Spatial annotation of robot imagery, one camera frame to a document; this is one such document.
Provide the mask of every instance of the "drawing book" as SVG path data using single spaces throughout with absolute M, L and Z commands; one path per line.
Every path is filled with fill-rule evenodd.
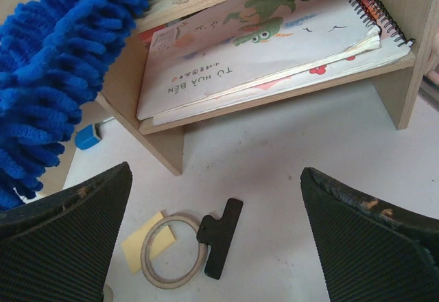
M 408 55 L 412 41 L 406 39 L 404 33 L 402 33 L 396 22 L 394 22 L 393 18 L 388 14 L 382 3 L 379 0 L 355 1 L 363 2 L 370 13 L 377 19 L 377 23 L 382 29 L 381 48 L 236 93 L 230 93 L 215 99 L 205 100 L 203 102 L 164 111 L 154 116 L 154 125 L 165 124 L 167 122 L 211 112 L 220 108 L 226 108 L 228 106 L 349 76 L 371 68 L 388 65 L 391 62 Z
M 379 27 L 350 0 L 229 0 L 154 34 L 138 118 L 365 51 Z

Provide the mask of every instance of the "black binder clip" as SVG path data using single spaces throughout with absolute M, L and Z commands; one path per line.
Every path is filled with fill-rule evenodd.
M 207 277 L 216 280 L 221 278 L 243 204 L 242 201 L 231 198 L 227 200 L 226 208 L 220 220 L 206 215 L 201 221 L 200 229 L 197 232 L 197 240 L 201 244 L 211 246 L 211 253 L 204 268 Z

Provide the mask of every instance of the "book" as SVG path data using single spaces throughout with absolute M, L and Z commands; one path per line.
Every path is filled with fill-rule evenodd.
M 361 1 L 373 15 L 382 29 L 381 48 L 360 54 L 327 65 L 316 67 L 308 72 L 299 73 L 280 80 L 274 80 L 240 92 L 231 93 L 213 100 L 206 100 L 187 106 L 164 111 L 154 116 L 153 124 L 160 125 L 167 122 L 184 119 L 194 115 L 207 113 L 252 100 L 269 97 L 286 91 L 303 88 L 312 84 L 319 84 L 332 79 L 349 76 L 371 68 L 388 65 L 409 54 L 412 40 L 407 40 L 379 0 Z
M 153 35 L 142 120 L 380 47 L 351 0 L 229 0 Z

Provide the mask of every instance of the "yellow paper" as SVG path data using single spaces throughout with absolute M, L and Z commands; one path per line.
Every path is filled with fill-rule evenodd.
M 141 269 L 140 264 L 140 252 L 142 249 L 143 241 L 151 228 L 161 219 L 163 214 L 158 212 L 154 217 L 146 222 L 139 230 L 135 231 L 127 240 L 122 242 L 123 253 L 125 254 L 126 261 L 130 267 L 131 273 L 134 274 Z M 171 246 L 176 241 L 171 229 L 166 226 L 160 231 L 160 233 L 154 238 L 151 246 L 150 259 L 154 259 L 166 248 Z

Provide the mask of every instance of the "green cartoon dinosaur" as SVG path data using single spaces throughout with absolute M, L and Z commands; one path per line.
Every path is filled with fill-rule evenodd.
M 223 25 L 230 20 L 236 20 L 240 23 L 249 23 L 239 28 L 239 31 L 251 32 L 245 36 L 237 37 L 233 43 L 235 46 L 241 45 L 248 41 L 254 43 L 267 42 L 273 36 L 289 36 L 291 34 L 279 35 L 283 24 L 282 17 L 272 17 L 272 15 L 281 6 L 287 6 L 291 13 L 296 10 L 295 0 L 247 0 L 244 3 L 244 9 L 240 12 L 231 12 L 224 19 Z

